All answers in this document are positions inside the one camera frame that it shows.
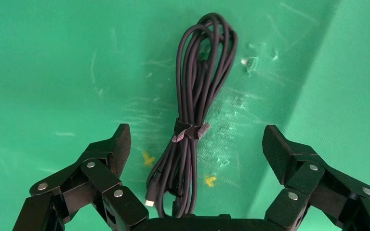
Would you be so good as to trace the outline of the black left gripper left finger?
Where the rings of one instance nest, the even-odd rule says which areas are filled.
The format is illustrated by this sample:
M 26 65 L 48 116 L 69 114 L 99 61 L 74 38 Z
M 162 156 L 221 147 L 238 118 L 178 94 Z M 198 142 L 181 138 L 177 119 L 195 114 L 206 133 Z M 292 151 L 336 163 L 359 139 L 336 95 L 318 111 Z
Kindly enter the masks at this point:
M 71 165 L 31 186 L 16 231 L 63 231 L 77 212 L 92 205 L 113 231 L 132 231 L 149 212 L 120 177 L 131 148 L 128 124 L 108 139 L 90 143 Z

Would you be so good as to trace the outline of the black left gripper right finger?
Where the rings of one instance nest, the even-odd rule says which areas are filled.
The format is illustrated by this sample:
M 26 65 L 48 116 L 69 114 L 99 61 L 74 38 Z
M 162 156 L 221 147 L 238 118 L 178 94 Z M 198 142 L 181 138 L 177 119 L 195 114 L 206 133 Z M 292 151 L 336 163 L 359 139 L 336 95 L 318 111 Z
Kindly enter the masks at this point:
M 332 168 L 311 146 L 286 139 L 274 125 L 265 127 L 262 148 L 284 186 L 266 221 L 295 231 L 315 207 L 343 231 L 370 231 L 370 185 Z

